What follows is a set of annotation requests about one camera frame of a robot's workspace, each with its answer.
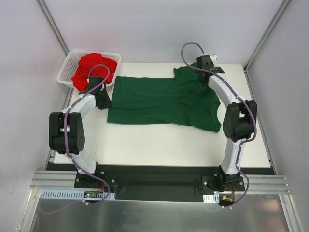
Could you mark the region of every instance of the black mounting plate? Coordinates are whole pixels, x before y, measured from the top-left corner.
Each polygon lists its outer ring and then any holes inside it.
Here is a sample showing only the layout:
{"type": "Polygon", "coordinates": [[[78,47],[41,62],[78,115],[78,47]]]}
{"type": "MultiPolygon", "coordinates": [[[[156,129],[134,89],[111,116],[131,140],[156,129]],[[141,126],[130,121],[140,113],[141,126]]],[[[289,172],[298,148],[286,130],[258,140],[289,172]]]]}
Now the black mounting plate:
{"type": "MultiPolygon", "coordinates": [[[[210,190],[210,188],[207,186],[209,179],[211,179],[211,176],[209,176],[209,175],[202,176],[202,187],[203,187],[204,191],[210,190]]],[[[233,186],[235,186],[236,192],[244,192],[245,191],[245,185],[244,185],[244,182],[243,182],[243,178],[241,176],[239,177],[239,180],[237,182],[231,182],[231,183],[225,185],[224,191],[232,192],[233,186]]]]}
{"type": "MultiPolygon", "coordinates": [[[[137,201],[203,202],[203,195],[213,195],[213,190],[203,190],[202,176],[210,179],[218,173],[218,167],[99,165],[99,168],[116,176],[116,199],[137,201]]],[[[77,171],[73,164],[48,163],[46,169],[77,171]]],[[[242,168],[242,171],[248,175],[275,174],[272,168],[242,168]]]]}
{"type": "MultiPolygon", "coordinates": [[[[99,175],[96,174],[95,176],[103,179],[106,181],[106,183],[109,185],[111,189],[116,188],[117,186],[117,179],[116,175],[107,175],[104,173],[100,173],[99,175]]],[[[100,189],[102,187],[102,182],[99,180],[96,180],[86,174],[80,174],[77,172],[74,182],[74,188],[78,189],[100,189]]]]}

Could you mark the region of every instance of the cable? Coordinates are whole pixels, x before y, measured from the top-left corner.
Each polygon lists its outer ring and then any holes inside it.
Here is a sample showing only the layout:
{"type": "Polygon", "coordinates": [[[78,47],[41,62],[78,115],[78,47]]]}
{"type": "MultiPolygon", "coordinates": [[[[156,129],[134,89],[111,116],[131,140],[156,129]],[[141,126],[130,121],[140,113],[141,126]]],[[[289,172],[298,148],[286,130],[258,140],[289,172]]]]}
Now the cable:
{"type": "Polygon", "coordinates": [[[214,72],[212,72],[212,71],[209,71],[209,70],[206,70],[206,69],[200,69],[200,68],[193,67],[193,66],[191,66],[190,64],[188,64],[188,63],[185,61],[185,59],[184,59],[184,57],[183,57],[183,49],[184,49],[187,45],[189,45],[189,44],[197,45],[197,46],[200,48],[200,50],[202,51],[202,53],[204,54],[204,51],[203,51],[203,49],[201,48],[201,46],[200,46],[199,44],[197,44],[197,43],[195,43],[195,42],[186,43],[186,44],[182,47],[182,50],[181,50],[181,56],[182,56],[183,62],[184,62],[188,67],[190,67],[190,68],[192,68],[192,69],[210,73],[211,75],[214,75],[214,76],[216,76],[217,78],[219,78],[221,81],[223,81],[223,82],[226,84],[226,86],[229,88],[229,90],[234,94],[234,96],[235,96],[239,101],[241,101],[241,103],[244,104],[244,106],[245,106],[246,109],[248,110],[249,115],[250,115],[250,118],[251,118],[251,120],[252,120],[252,122],[253,122],[253,137],[252,137],[251,139],[244,140],[244,141],[242,141],[242,142],[239,144],[239,150],[238,150],[237,157],[236,157],[236,168],[237,168],[237,170],[239,171],[239,173],[242,174],[242,175],[247,179],[247,187],[246,187],[246,189],[245,189],[243,195],[242,195],[237,201],[234,202],[234,204],[235,204],[235,203],[239,202],[241,199],[243,199],[243,197],[247,194],[247,192],[248,192],[248,190],[249,190],[249,178],[248,178],[248,176],[247,176],[245,173],[242,172],[242,170],[240,170],[240,168],[239,168],[239,158],[240,158],[240,154],[241,154],[241,150],[242,150],[242,145],[243,145],[244,143],[251,142],[251,141],[253,141],[253,140],[256,138],[256,121],[255,121],[255,119],[254,119],[254,116],[253,116],[252,111],[250,110],[250,108],[249,108],[249,106],[247,105],[247,103],[245,102],[245,100],[239,97],[239,95],[234,91],[234,89],[231,87],[231,85],[230,85],[225,79],[223,79],[220,75],[218,75],[218,74],[216,74],[216,73],[214,73],[214,72]]]}
{"type": "Polygon", "coordinates": [[[98,195],[99,193],[102,193],[102,192],[103,192],[104,186],[105,186],[104,183],[102,183],[102,186],[101,186],[101,188],[97,191],[96,195],[98,195]]]}
{"type": "MultiPolygon", "coordinates": [[[[97,64],[97,65],[93,66],[93,67],[91,68],[91,70],[89,71],[88,79],[89,79],[89,77],[90,77],[91,72],[92,72],[96,67],[98,67],[98,66],[105,67],[105,68],[107,69],[108,73],[107,73],[106,77],[103,79],[102,82],[100,82],[100,83],[99,83],[97,86],[95,86],[93,89],[91,89],[90,91],[88,91],[87,93],[85,93],[85,95],[83,95],[82,98],[84,98],[85,96],[87,96],[88,94],[90,94],[90,93],[91,93],[92,91],[94,91],[95,89],[99,88],[100,85],[103,85],[104,82],[105,82],[105,81],[107,80],[107,78],[109,77],[109,75],[110,75],[110,69],[109,69],[107,66],[103,65],[103,64],[97,64]]],[[[66,154],[67,154],[67,157],[69,157],[69,158],[72,160],[72,162],[73,162],[73,164],[75,165],[75,167],[76,167],[79,171],[82,171],[82,172],[84,172],[85,174],[87,174],[88,176],[90,176],[90,177],[92,177],[92,178],[94,178],[94,179],[97,179],[97,180],[101,181],[101,182],[102,182],[102,186],[105,185],[105,186],[107,187],[107,189],[108,189],[107,195],[106,195],[105,197],[103,197],[101,200],[99,200],[99,201],[97,201],[97,202],[94,202],[94,203],[90,203],[90,202],[87,202],[87,203],[86,203],[86,204],[89,204],[89,205],[95,205],[95,204],[101,203],[101,202],[104,201],[106,198],[108,198],[109,194],[111,193],[110,186],[106,183],[105,180],[103,180],[103,179],[101,179],[101,178],[99,178],[99,177],[97,177],[97,176],[92,175],[91,173],[89,173],[89,172],[87,172],[86,170],[82,169],[82,167],[80,167],[80,166],[76,163],[76,161],[74,160],[73,156],[70,154],[69,142],[68,142],[68,130],[67,130],[67,126],[68,126],[68,114],[69,114],[69,112],[71,111],[71,109],[73,109],[74,106],[76,106],[76,105],[82,100],[82,98],[77,99],[77,100],[71,105],[71,107],[68,108],[68,110],[67,110],[66,113],[65,113],[65,116],[64,116],[64,141],[65,141],[65,147],[66,147],[66,154]]],[[[62,208],[60,208],[60,209],[57,209],[57,210],[55,210],[55,211],[51,211],[51,212],[42,211],[42,209],[41,209],[41,203],[39,203],[39,205],[38,205],[38,211],[39,211],[40,213],[42,213],[42,214],[50,215],[50,214],[57,213],[57,212],[59,212],[59,211],[65,209],[65,208],[67,208],[67,207],[69,207],[69,206],[71,206],[71,205],[77,203],[77,202],[85,202],[85,200],[73,201],[73,202],[71,202],[70,204],[68,204],[68,205],[66,205],[66,206],[64,206],[64,207],[62,207],[62,208]]]]}
{"type": "Polygon", "coordinates": [[[105,78],[103,79],[103,81],[101,81],[97,86],[95,86],[93,89],[91,89],[90,91],[88,91],[87,93],[85,93],[85,95],[83,95],[82,98],[77,99],[77,100],[71,105],[71,107],[68,108],[68,110],[66,111],[66,114],[64,115],[64,141],[65,141],[65,147],[66,147],[66,154],[67,154],[67,156],[68,156],[69,158],[72,159],[73,164],[75,165],[75,167],[76,167],[79,171],[81,171],[81,172],[87,174],[88,176],[90,176],[90,177],[92,177],[92,178],[94,178],[94,179],[96,179],[96,180],[101,181],[101,182],[107,187],[107,189],[108,189],[108,193],[106,194],[105,197],[103,197],[101,200],[99,200],[99,201],[97,201],[97,202],[95,202],[95,203],[90,203],[90,205],[99,204],[99,203],[101,203],[102,201],[104,201],[106,198],[108,198],[109,194],[111,193],[111,189],[110,189],[110,186],[107,184],[107,182],[106,182],[105,180],[103,180],[103,179],[101,179],[101,178],[99,178],[99,177],[97,177],[97,176],[92,175],[91,173],[87,172],[86,170],[84,170],[82,167],[80,167],[80,166],[76,163],[76,161],[74,160],[73,156],[70,154],[70,150],[69,150],[67,125],[68,125],[68,115],[69,115],[69,112],[71,111],[71,109],[73,109],[73,107],[76,106],[76,105],[78,104],[78,102],[81,101],[84,97],[86,97],[86,96],[89,95],[91,92],[93,92],[94,90],[96,90],[97,88],[99,88],[99,86],[103,85],[103,84],[105,83],[105,81],[107,80],[107,78],[109,77],[109,75],[110,75],[110,69],[109,69],[107,66],[105,66],[104,64],[97,64],[97,65],[93,66],[93,67],[90,69],[89,74],[88,74],[88,79],[89,79],[89,77],[90,77],[90,75],[91,75],[91,72],[92,72],[96,67],[99,67],[99,66],[104,67],[104,68],[107,69],[108,73],[107,73],[106,77],[105,77],[105,78]]]}

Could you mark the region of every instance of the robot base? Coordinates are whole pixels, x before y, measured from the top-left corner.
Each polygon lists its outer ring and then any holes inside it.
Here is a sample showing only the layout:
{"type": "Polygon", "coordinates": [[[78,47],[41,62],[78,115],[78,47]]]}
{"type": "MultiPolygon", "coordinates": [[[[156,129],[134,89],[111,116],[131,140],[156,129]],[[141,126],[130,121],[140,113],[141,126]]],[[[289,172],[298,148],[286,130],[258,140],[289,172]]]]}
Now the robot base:
{"type": "Polygon", "coordinates": [[[243,178],[240,176],[240,173],[232,175],[225,174],[221,166],[219,166],[219,172],[216,176],[210,178],[203,176],[202,183],[203,189],[209,188],[217,192],[233,191],[233,186],[235,186],[236,191],[245,191],[243,178]]]}
{"type": "MultiPolygon", "coordinates": [[[[97,163],[95,173],[92,175],[99,177],[106,181],[106,183],[110,186],[111,189],[116,188],[117,179],[114,175],[107,175],[100,171],[99,165],[97,163]]],[[[88,176],[86,174],[80,174],[77,172],[74,182],[74,188],[77,189],[100,189],[102,187],[102,182],[88,176]]]]}

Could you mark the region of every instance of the white panel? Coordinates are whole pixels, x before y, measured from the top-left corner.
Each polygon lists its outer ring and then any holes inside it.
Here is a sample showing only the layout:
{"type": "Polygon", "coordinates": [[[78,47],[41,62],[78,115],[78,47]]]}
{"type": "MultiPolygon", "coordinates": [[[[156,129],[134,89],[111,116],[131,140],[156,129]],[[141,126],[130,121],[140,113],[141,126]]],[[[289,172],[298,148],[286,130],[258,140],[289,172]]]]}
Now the white panel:
{"type": "MultiPolygon", "coordinates": [[[[180,63],[182,45],[194,41],[220,63],[243,65],[281,2],[46,0],[70,50],[118,52],[123,62],[180,63]]],[[[196,50],[185,54],[195,61],[196,50]]]]}
{"type": "MultiPolygon", "coordinates": [[[[122,63],[121,76],[173,78],[173,68],[183,64],[122,63]]],[[[250,98],[241,65],[220,65],[229,83],[245,98],[250,98]]],[[[75,90],[72,101],[78,97],[75,90]]],[[[221,103],[218,119],[223,122],[226,108],[221,103]]],[[[175,124],[119,125],[107,123],[108,110],[94,109],[83,120],[85,148],[99,164],[219,166],[224,158],[226,136],[175,124]]],[[[55,163],[70,163],[64,155],[56,154],[55,163]]],[[[242,167],[269,167],[261,132],[246,144],[242,167]]]]}
{"type": "Polygon", "coordinates": [[[309,1],[290,3],[249,70],[267,141],[308,231],[309,1]]]}
{"type": "Polygon", "coordinates": [[[1,1],[0,21],[0,231],[12,232],[67,89],[56,82],[64,55],[36,1],[1,1]]]}

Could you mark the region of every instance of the green t-shirt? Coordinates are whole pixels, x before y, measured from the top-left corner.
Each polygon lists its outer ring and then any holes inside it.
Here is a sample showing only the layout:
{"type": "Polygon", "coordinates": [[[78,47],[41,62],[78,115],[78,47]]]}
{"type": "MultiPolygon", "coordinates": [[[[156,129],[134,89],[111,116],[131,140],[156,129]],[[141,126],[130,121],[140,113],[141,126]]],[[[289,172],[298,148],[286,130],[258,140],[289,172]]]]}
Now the green t-shirt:
{"type": "Polygon", "coordinates": [[[173,79],[118,76],[107,122],[175,123],[218,132],[220,101],[216,93],[202,87],[195,70],[189,67],[174,69],[174,75],[173,79]]]}

